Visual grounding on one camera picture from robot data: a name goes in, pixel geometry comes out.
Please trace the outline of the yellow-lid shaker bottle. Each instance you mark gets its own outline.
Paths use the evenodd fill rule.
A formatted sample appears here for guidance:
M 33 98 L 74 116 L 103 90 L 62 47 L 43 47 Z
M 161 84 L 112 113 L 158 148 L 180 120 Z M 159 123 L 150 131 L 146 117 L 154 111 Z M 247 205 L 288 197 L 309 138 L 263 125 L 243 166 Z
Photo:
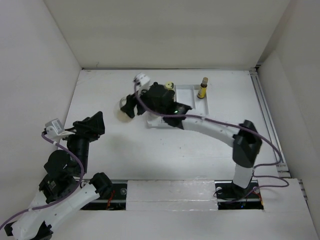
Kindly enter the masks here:
M 172 81 L 168 81 L 165 83 L 164 87 L 167 89 L 167 90 L 174 90 L 175 88 L 175 85 Z

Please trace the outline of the small yellow-label bottle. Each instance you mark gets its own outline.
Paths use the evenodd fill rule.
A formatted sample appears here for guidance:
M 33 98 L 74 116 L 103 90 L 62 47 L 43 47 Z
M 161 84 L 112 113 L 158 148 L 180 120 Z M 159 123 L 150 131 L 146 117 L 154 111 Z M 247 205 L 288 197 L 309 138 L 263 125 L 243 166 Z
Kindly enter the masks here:
M 199 90 L 198 90 L 198 93 L 197 93 L 197 97 L 199 99 L 204 99 L 205 98 L 206 92 L 207 92 L 207 87 L 208 87 L 208 81 L 209 81 L 209 79 L 207 77 L 204 77 L 202 79 L 202 82 L 200 84 L 200 87 L 199 87 Z

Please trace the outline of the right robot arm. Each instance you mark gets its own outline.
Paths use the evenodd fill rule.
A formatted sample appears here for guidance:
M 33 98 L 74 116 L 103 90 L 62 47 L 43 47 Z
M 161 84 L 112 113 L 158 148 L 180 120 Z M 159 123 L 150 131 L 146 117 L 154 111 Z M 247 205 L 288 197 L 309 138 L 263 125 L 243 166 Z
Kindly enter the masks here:
M 119 106 L 131 119 L 149 112 L 161 117 L 170 127 L 201 133 L 232 147 L 235 173 L 231 191 L 237 197 L 243 197 L 249 192 L 254 164 L 262 145 L 251 121 L 245 120 L 237 125 L 238 132 L 235 132 L 229 126 L 209 121 L 191 106 L 175 101 L 174 91 L 157 83 L 122 98 Z

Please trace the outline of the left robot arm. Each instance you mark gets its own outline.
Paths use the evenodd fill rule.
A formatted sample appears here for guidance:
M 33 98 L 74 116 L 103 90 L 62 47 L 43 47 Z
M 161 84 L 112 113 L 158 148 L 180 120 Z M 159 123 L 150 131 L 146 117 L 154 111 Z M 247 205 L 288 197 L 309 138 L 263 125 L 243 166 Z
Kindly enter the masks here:
M 41 136 L 57 146 L 44 164 L 45 177 L 27 209 L 0 227 L 16 240 L 49 240 L 54 231 L 82 207 L 99 198 L 111 200 L 115 191 L 112 181 L 98 172 L 83 183 L 87 173 L 89 146 L 105 133 L 103 113 L 75 121 L 65 129 L 59 119 L 45 124 Z

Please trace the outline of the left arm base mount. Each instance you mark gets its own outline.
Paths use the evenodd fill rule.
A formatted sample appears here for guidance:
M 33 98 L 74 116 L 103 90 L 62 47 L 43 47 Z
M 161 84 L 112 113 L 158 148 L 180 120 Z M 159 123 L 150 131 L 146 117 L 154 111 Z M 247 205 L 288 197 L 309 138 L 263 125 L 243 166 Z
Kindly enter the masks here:
M 112 191 L 81 208 L 82 211 L 124 211 L 127 203 L 128 181 L 113 180 Z

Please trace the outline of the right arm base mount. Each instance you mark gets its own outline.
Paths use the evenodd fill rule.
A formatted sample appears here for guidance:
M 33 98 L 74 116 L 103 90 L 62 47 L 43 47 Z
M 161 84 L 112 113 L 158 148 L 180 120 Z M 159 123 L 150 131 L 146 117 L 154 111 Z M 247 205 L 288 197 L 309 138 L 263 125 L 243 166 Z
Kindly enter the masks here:
M 264 204 L 257 180 L 252 180 L 243 189 L 230 180 L 215 181 L 213 196 L 217 199 L 218 210 L 263 210 Z

